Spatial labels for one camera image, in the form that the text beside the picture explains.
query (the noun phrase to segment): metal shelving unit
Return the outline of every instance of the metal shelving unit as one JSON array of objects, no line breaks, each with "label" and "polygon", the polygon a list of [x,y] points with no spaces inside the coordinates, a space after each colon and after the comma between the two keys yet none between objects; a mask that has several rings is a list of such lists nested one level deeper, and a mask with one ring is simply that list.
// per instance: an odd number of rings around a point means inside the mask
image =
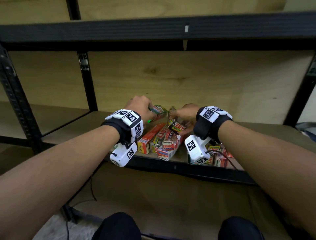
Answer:
[{"label": "metal shelving unit", "polygon": [[[79,20],[80,12],[76,1],[67,3],[70,19]],[[30,146],[35,153],[39,153],[54,146],[43,142],[42,137],[98,111],[88,51],[314,50],[315,22],[316,12],[304,12],[2,25],[1,82],[26,139],[0,136],[0,142]],[[76,51],[89,112],[42,134],[7,51]],[[314,57],[284,125],[296,125],[316,84],[315,66]],[[184,162],[164,162],[143,156],[135,156],[127,167],[180,174],[207,181],[256,185],[244,171],[193,166]],[[74,219],[69,206],[64,206],[63,210],[68,219]]]}]

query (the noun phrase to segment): white plastic device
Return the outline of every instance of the white plastic device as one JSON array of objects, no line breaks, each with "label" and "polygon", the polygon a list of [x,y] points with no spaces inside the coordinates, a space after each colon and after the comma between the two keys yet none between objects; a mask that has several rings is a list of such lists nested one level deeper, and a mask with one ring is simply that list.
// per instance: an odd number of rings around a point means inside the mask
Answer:
[{"label": "white plastic device", "polygon": [[210,137],[202,140],[198,136],[190,135],[184,141],[186,149],[190,155],[192,162],[196,163],[205,163],[210,159],[211,155],[207,153],[205,145],[211,140]]},{"label": "white plastic device", "polygon": [[118,143],[118,147],[110,154],[110,160],[119,167],[124,167],[137,151],[135,142],[127,149],[125,145]]}]

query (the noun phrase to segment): person's right hand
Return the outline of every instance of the person's right hand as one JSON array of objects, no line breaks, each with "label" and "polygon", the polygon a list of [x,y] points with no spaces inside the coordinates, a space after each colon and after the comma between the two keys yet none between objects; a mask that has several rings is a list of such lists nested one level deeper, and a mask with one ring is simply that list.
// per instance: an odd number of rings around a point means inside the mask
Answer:
[{"label": "person's right hand", "polygon": [[184,120],[190,121],[191,125],[189,127],[187,127],[186,129],[182,130],[181,132],[179,132],[179,135],[185,135],[191,131],[193,131],[194,125],[196,123],[196,116],[198,113],[198,110],[200,109],[199,106],[193,104],[193,103],[189,103],[184,105],[182,108],[177,109],[175,111],[172,112],[171,117],[180,117]]}]

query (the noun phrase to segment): person's left hand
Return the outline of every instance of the person's left hand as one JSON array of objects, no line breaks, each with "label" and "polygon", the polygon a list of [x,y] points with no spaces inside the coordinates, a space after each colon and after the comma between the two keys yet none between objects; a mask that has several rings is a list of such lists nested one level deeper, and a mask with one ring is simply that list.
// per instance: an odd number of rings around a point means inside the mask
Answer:
[{"label": "person's left hand", "polygon": [[150,111],[149,108],[153,108],[151,100],[146,96],[135,96],[128,101],[124,109],[137,112],[143,120],[143,123],[147,123],[148,120],[154,119],[156,114]]}]

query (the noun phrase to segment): upper shelf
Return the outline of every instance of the upper shelf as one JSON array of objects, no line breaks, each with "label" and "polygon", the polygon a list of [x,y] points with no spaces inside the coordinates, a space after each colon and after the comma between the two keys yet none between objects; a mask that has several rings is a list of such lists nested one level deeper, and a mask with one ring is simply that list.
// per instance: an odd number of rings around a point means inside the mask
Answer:
[{"label": "upper shelf", "polygon": [[7,43],[52,41],[315,38],[316,12],[1,25]]}]

